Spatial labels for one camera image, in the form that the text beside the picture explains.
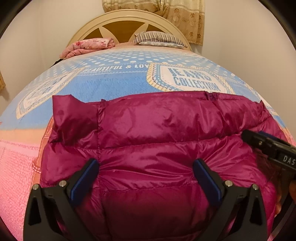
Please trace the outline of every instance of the black device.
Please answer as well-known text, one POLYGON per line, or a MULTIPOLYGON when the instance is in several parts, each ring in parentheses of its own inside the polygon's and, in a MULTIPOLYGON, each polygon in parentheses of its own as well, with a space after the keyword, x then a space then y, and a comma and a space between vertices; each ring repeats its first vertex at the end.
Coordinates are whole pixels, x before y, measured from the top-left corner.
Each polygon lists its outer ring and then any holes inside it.
POLYGON ((242 140, 262 151, 272 163, 296 173, 296 148, 263 131, 244 130, 242 140))
MULTIPOLYGON (((24 223, 24 241, 68 241, 59 229, 56 211, 65 224, 71 240, 95 241, 75 213, 99 172, 99 163, 90 159, 82 170, 55 187, 32 187, 24 223)), ((218 208, 209 226, 195 241, 221 240, 233 209, 239 205, 234 225, 223 241, 266 241, 266 214, 259 187, 238 187, 231 180, 223 181, 202 159, 194 161, 193 173, 211 206, 218 208)))

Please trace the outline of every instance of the white wall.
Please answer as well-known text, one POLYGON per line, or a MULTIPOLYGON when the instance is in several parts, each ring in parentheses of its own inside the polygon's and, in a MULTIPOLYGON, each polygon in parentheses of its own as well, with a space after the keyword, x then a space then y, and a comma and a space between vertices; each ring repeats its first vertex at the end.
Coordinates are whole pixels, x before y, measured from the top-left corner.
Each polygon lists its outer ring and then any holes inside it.
MULTIPOLYGON (((204 46, 193 50, 256 89, 296 137, 296 51, 281 25, 258 0, 205 1, 204 46)), ((101 0, 32 0, 0 39, 0 70, 7 84, 0 92, 0 114, 59 59, 80 27, 103 13, 101 0)))
POLYGON ((8 26, 0 39, 0 71, 6 88, 0 92, 0 114, 12 99, 45 70, 40 62, 38 6, 31 2, 8 26))
POLYGON ((59 59, 72 36, 102 15, 102 0, 32 0, 0 39, 0 114, 34 78, 59 59))
POLYGON ((296 50, 258 0, 206 0, 204 46, 192 47, 252 86, 296 138, 296 50))

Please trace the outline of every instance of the puffer jacket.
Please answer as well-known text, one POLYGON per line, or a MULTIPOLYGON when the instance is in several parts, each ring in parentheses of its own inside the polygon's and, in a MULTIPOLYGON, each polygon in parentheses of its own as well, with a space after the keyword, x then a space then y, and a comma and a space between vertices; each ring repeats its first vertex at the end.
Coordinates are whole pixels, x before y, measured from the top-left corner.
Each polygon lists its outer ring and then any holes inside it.
POLYGON ((69 178, 89 158, 99 160, 92 190, 76 208, 99 240, 197 237, 214 214, 193 175, 197 158, 223 180, 258 184, 271 232, 277 172, 240 138, 251 129, 286 139, 263 102, 193 91, 95 103, 53 96, 53 117, 41 186, 69 178))

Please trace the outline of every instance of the beige curtain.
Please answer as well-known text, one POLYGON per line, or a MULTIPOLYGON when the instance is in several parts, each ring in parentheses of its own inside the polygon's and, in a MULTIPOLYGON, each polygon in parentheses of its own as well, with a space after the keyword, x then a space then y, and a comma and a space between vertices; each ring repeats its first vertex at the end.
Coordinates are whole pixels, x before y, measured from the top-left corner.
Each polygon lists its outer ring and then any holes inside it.
POLYGON ((0 91, 3 90, 4 87, 5 87, 5 83, 4 83, 3 77, 0 72, 0 91))
POLYGON ((188 42, 202 45, 205 0, 102 0, 105 12, 140 9, 154 12, 173 23, 188 42))

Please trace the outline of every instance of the hand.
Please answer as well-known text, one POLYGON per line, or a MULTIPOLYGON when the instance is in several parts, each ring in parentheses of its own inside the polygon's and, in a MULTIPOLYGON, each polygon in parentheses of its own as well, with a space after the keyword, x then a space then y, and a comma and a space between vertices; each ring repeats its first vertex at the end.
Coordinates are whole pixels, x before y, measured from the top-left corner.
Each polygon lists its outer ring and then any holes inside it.
POLYGON ((281 191, 281 180, 280 178, 278 179, 278 188, 277 188, 277 197, 276 197, 276 211, 275 211, 275 217, 280 213, 281 211, 281 196, 282 196, 282 191, 281 191))
POLYGON ((293 198, 294 202, 296 203, 296 180, 291 181, 289 187, 290 195, 293 198))

